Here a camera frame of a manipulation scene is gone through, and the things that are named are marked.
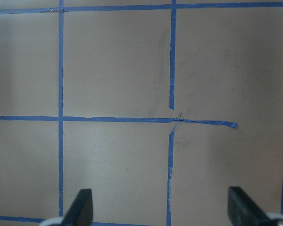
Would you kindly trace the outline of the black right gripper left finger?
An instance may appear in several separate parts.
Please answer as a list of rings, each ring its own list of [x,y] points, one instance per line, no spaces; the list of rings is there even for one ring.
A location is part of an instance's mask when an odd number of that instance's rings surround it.
[[[68,212],[63,217],[62,226],[91,226],[93,223],[92,190],[81,189]]]

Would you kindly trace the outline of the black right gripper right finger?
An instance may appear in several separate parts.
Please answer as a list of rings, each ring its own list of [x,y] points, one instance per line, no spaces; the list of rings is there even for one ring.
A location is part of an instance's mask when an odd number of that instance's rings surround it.
[[[239,186],[228,188],[227,215],[233,226],[272,226],[272,220]]]

